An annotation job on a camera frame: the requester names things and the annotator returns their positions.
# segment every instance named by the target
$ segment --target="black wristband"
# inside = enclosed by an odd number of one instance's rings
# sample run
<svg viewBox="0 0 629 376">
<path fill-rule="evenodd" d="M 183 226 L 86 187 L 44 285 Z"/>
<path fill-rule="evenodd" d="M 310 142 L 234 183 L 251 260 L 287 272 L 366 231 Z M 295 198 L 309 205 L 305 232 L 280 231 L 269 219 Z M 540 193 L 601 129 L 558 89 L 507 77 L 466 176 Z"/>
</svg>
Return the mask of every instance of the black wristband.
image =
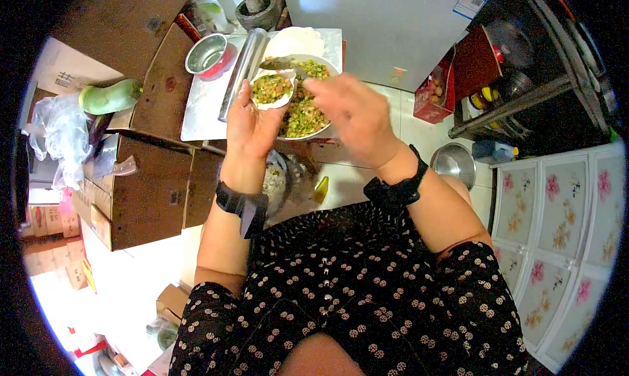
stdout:
<svg viewBox="0 0 629 376">
<path fill-rule="evenodd" d="M 409 145 L 417 156 L 417 172 L 412 178 L 406 178 L 394 185 L 380 181 L 378 177 L 366 184 L 363 189 L 365 196 L 375 204 L 382 207 L 398 208 L 413 204 L 420 199 L 419 186 L 429 166 L 421 159 L 420 153 L 413 144 Z"/>
<path fill-rule="evenodd" d="M 266 220 L 269 196 L 242 194 L 230 189 L 223 181 L 216 186 L 216 205 L 225 212 L 240 217 L 240 236 L 250 239 L 262 232 Z"/>
</svg>

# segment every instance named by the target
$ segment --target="leg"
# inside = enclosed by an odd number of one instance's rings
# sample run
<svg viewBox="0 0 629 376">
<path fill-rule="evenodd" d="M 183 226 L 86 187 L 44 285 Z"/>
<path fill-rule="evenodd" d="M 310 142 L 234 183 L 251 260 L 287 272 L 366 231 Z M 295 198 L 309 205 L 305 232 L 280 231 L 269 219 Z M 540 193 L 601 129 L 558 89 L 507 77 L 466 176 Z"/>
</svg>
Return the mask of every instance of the leg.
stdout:
<svg viewBox="0 0 629 376">
<path fill-rule="evenodd" d="M 440 174 L 439 177 L 445 181 L 450 187 L 457 191 L 457 193 L 463 197 L 463 199 L 472 206 L 472 200 L 470 199 L 470 193 L 467 191 L 467 186 L 465 183 L 459 181 L 454 178 L 452 175 Z"/>
</svg>

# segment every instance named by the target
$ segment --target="refrigerator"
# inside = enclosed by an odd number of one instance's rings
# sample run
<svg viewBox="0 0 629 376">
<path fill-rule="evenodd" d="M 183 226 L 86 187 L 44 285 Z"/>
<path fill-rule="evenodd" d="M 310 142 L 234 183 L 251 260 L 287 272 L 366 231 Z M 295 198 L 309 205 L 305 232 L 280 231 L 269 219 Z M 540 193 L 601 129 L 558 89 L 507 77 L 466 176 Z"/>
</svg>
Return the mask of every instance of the refrigerator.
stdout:
<svg viewBox="0 0 629 376">
<path fill-rule="evenodd" d="M 294 26 L 341 28 L 345 71 L 414 92 L 487 0 L 286 0 Z"/>
</svg>

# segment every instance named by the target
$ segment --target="dumpling wrapper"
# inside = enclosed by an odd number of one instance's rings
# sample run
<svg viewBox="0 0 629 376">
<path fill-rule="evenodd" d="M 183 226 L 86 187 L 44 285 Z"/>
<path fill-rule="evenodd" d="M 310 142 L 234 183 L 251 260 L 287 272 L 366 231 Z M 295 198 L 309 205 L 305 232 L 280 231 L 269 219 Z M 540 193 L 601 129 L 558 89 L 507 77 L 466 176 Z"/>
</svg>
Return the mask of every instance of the dumpling wrapper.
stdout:
<svg viewBox="0 0 629 376">
<path fill-rule="evenodd" d="M 274 103 L 256 102 L 256 99 L 254 98 L 254 83 L 256 82 L 258 78 L 262 76 L 268 76 L 268 75 L 273 75 L 273 74 L 277 74 L 283 78 L 288 78 L 293 83 L 293 88 L 291 89 L 291 92 L 288 93 L 287 95 L 280 97 Z M 256 75 L 256 77 L 251 81 L 251 88 L 252 88 L 251 100 L 254 102 L 254 105 L 256 106 L 258 110 L 266 111 L 268 109 L 278 109 L 279 107 L 287 105 L 288 102 L 291 101 L 291 97 L 293 97 L 293 94 L 295 93 L 295 89 L 297 89 L 297 73 L 295 73 L 295 70 L 262 70 L 261 69 L 258 72 L 258 75 Z"/>
<path fill-rule="evenodd" d="M 267 44 L 263 57 L 308 54 L 323 57 L 325 42 L 311 27 L 291 26 L 280 30 Z"/>
</svg>

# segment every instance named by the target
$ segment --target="red box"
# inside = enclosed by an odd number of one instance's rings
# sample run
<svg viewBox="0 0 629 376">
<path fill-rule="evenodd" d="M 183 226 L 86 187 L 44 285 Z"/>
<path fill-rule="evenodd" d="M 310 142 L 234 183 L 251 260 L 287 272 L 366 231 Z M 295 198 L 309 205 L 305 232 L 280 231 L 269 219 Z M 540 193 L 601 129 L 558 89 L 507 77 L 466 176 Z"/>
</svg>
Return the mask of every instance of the red box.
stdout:
<svg viewBox="0 0 629 376">
<path fill-rule="evenodd" d="M 413 116 L 431 124 L 441 122 L 454 112 L 454 66 L 452 66 L 449 60 L 443 58 L 433 73 L 438 71 L 438 69 L 443 72 L 442 74 L 447 74 L 442 101 L 437 104 L 430 102 L 429 98 L 432 95 L 431 86 L 433 81 L 429 77 L 415 91 L 415 105 L 413 106 Z"/>
</svg>

